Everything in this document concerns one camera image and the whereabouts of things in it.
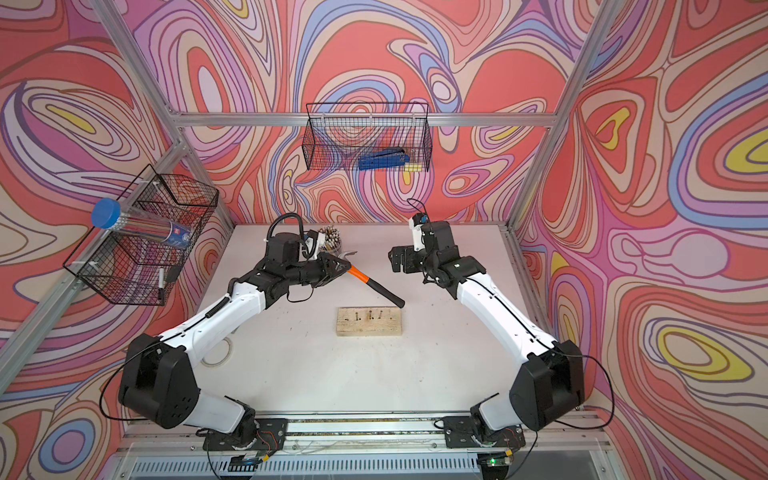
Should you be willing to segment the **claw hammer orange black handle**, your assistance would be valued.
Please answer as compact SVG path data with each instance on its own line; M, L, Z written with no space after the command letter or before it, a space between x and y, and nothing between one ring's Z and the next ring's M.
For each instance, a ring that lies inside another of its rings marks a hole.
M379 282L377 282L376 280L372 279L370 276L366 275L365 273L357 269L344 256L338 257L335 255L332 255L331 258L333 260L339 261L346 273L350 273L359 281L367 285L370 289L378 293L383 298L387 299L397 308L402 309L405 307L406 302L401 297L397 296L392 291L390 291L389 289L381 285Z

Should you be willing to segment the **wooden block with nails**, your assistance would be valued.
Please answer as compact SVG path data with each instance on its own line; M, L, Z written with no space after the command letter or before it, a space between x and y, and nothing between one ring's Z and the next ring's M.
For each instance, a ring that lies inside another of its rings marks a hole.
M339 337L394 337L403 333L402 311L397 307L342 307L337 311Z

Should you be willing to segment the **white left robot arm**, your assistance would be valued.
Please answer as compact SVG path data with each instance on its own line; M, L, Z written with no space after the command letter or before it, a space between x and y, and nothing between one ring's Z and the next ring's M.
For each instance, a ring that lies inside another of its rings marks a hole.
M204 392L194 369L230 333L286 297L292 286L319 288L351 269L346 259L322 250L302 258L302 246L297 234L271 235L264 257L233 278L218 301L160 335L134 339L117 390L119 403L165 429L187 425L253 434L258 429L253 409Z

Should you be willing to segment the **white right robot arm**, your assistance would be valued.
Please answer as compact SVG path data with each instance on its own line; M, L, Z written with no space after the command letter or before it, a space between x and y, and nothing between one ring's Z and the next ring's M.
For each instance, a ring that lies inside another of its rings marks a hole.
M451 226L415 214L408 226L410 246L388 257L395 273L419 273L475 314L511 356L514 381L506 395L495 394L472 409L481 428L496 432L523 425L538 432L584 402L583 355L571 341L560 342L533 323L496 286L474 257L460 254Z

